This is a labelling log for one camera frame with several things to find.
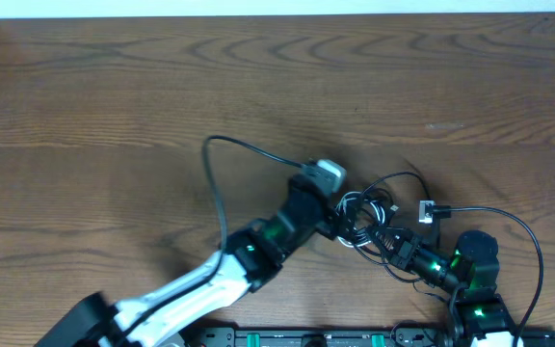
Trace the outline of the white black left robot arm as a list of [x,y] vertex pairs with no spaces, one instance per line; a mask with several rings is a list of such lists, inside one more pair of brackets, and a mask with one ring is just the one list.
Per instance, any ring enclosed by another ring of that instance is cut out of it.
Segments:
[[225,248],[190,273],[145,295],[106,303],[96,292],[51,328],[40,346],[156,346],[209,312],[228,307],[272,280],[285,260],[332,215],[343,175],[299,173],[286,202],[260,227],[230,234]]

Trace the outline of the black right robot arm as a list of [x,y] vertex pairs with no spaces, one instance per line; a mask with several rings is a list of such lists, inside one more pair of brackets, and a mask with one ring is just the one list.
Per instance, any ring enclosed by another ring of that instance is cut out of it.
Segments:
[[496,293],[500,265],[495,238],[471,230],[450,255],[405,228],[376,226],[366,232],[385,265],[415,276],[449,295],[446,331],[437,346],[523,346],[525,342]]

